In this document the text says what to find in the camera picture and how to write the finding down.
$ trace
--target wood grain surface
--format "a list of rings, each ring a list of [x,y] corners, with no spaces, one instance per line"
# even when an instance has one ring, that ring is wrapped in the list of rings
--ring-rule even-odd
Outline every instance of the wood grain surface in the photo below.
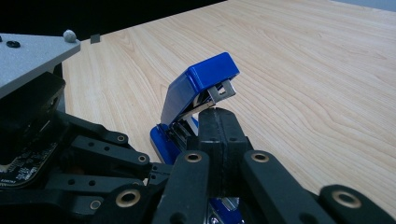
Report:
[[[396,13],[332,1],[227,1],[83,41],[64,62],[66,111],[127,133],[158,161],[149,131],[168,85],[228,51],[232,110],[252,145],[303,187],[342,184],[396,217]]]

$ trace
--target screw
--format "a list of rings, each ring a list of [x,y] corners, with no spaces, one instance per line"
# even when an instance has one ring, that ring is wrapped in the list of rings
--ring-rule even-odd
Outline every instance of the screw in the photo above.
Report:
[[[10,40],[10,41],[7,41],[7,46],[10,48],[13,48],[13,49],[18,49],[21,47],[21,44],[18,41]]]

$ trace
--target wooden table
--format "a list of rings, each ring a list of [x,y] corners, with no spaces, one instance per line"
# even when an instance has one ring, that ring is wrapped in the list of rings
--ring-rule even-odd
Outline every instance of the wooden table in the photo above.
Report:
[[[127,133],[158,161],[149,131],[168,85],[228,51],[232,110],[253,146],[307,189],[342,184],[396,217],[396,13],[327,0],[232,0],[83,41],[64,62],[66,111]]]

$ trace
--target gray metal plate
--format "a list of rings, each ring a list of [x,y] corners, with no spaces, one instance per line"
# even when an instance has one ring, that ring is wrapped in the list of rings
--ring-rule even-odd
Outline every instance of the gray metal plate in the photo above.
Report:
[[[62,36],[0,34],[0,99],[50,71],[55,65],[79,52],[80,42],[67,43]],[[13,49],[8,41],[18,41]]]

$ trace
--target blue stapler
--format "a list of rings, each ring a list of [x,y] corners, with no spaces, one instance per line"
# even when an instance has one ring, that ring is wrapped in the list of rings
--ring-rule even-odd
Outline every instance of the blue stapler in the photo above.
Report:
[[[187,139],[198,134],[198,121],[193,114],[235,95],[231,80],[238,74],[230,54],[224,52],[190,66],[169,85],[161,123],[150,132],[151,143],[162,162],[173,164],[186,150]],[[209,221],[243,223],[234,201],[232,198],[211,199],[208,218],[212,220]]]

